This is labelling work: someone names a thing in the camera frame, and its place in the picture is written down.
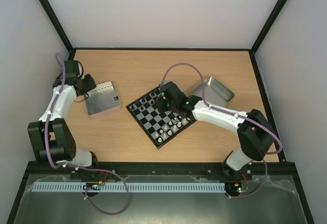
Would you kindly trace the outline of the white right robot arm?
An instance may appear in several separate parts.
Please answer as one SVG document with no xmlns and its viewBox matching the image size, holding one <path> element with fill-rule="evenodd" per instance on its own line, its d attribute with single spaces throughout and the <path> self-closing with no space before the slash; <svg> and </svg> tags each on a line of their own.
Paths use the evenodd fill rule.
<svg viewBox="0 0 327 224">
<path fill-rule="evenodd" d="M 204 97 L 187 97 L 173 82 L 159 86 L 156 99 L 159 112 L 177 113 L 182 121 L 208 122 L 227 129 L 238 136 L 240 147 L 232 151 L 222 163 L 222 172 L 234 179 L 246 164 L 262 161 L 276 141 L 275 133 L 261 111 L 240 112 L 209 104 Z"/>
</svg>

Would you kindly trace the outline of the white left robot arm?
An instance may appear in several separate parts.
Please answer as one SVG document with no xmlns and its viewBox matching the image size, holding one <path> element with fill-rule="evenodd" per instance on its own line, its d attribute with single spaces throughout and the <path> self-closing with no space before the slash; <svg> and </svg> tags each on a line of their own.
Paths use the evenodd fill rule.
<svg viewBox="0 0 327 224">
<path fill-rule="evenodd" d="M 96 83 L 91 75 L 84 74 L 77 60 L 64 61 L 61 66 L 62 73 L 53 83 L 53 95 L 46 111 L 38 121 L 28 125 L 35 159 L 39 163 L 49 163 L 52 168 L 97 167 L 95 154 L 77 147 L 65 121 L 75 99 L 88 98 L 88 92 L 96 88 Z"/>
</svg>

